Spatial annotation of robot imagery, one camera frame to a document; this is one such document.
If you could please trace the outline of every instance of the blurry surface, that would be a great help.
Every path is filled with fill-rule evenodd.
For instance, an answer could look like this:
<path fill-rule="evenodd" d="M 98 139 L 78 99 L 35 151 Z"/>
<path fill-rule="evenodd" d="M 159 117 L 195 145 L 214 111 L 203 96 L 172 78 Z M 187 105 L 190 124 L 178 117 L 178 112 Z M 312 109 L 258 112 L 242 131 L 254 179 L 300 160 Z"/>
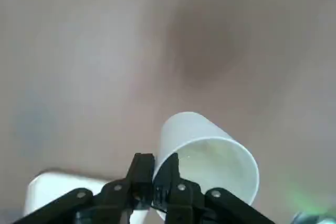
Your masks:
<path fill-rule="evenodd" d="M 253 153 L 268 217 L 329 208 L 335 17 L 336 0 L 0 0 L 0 208 L 46 168 L 123 176 L 184 110 Z"/>

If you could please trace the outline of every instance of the black metal bracket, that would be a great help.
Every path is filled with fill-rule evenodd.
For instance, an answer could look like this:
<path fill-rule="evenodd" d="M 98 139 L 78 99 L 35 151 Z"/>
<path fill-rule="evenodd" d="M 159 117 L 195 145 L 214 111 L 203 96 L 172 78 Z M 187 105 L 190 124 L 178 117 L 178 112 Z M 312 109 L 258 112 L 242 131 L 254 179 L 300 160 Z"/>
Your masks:
<path fill-rule="evenodd" d="M 127 224 L 133 210 L 150 207 L 166 213 L 166 224 L 274 224 L 223 188 L 202 194 L 199 184 L 180 177 L 178 158 L 171 155 L 152 181 L 154 156 L 137 153 L 127 176 L 96 196 L 75 189 L 14 224 Z"/>

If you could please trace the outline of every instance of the white paper cup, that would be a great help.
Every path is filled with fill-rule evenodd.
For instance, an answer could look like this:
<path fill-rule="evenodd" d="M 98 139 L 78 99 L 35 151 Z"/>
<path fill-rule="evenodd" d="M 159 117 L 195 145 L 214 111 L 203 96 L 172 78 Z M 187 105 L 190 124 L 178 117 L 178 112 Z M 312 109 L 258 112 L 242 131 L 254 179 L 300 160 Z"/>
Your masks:
<path fill-rule="evenodd" d="M 252 154 L 204 116 L 182 112 L 163 125 L 154 178 L 162 164 L 178 153 L 180 176 L 198 183 L 202 193 L 221 187 L 251 205 L 259 188 Z"/>

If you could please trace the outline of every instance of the floor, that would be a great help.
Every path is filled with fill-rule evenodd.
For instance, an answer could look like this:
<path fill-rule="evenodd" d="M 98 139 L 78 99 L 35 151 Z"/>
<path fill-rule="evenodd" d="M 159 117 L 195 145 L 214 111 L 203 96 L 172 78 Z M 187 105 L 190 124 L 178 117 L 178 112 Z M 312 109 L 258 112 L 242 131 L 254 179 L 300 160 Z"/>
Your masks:
<path fill-rule="evenodd" d="M 336 0 L 0 0 L 0 209 L 44 169 L 123 176 L 180 111 L 253 153 L 275 222 L 332 207 L 335 17 Z"/>

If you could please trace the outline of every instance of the white object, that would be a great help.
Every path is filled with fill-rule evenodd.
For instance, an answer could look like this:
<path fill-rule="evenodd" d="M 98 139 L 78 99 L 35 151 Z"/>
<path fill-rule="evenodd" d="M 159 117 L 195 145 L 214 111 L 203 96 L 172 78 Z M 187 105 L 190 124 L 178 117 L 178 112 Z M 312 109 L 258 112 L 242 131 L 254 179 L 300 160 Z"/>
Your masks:
<path fill-rule="evenodd" d="M 222 187 L 249 205 L 254 201 L 259 170 L 252 154 L 204 116 L 194 112 L 172 116 L 162 127 L 159 146 L 154 176 L 177 152 L 181 177 L 197 182 L 202 193 Z"/>
<path fill-rule="evenodd" d="M 105 180 L 60 172 L 42 173 L 28 185 L 24 215 L 79 187 L 89 189 L 96 195 L 106 183 Z M 145 216 L 143 211 L 134 211 L 130 218 L 130 224 L 143 223 Z"/>

